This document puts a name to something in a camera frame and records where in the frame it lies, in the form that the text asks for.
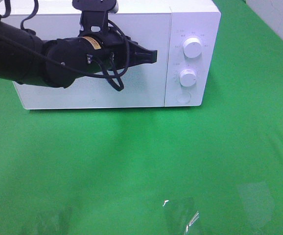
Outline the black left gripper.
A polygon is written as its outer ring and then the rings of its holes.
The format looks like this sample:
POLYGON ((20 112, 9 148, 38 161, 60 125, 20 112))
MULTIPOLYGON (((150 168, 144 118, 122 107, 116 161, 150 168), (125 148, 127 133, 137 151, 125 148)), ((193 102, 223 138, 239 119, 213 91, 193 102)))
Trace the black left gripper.
POLYGON ((126 71, 129 67, 157 62, 158 51, 149 50, 132 41, 115 26, 108 26, 99 34, 102 46, 99 54, 101 71, 126 71))

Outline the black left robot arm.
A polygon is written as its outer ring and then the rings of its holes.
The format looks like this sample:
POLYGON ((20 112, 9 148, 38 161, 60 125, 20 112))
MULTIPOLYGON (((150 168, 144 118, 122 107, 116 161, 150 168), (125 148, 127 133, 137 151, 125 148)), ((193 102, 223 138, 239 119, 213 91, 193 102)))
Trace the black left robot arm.
POLYGON ((153 64, 157 51, 140 46, 112 21, 104 32, 42 40, 30 29, 6 24, 0 15, 0 79, 20 85, 67 88, 83 76, 106 80, 121 91, 129 67, 153 64))

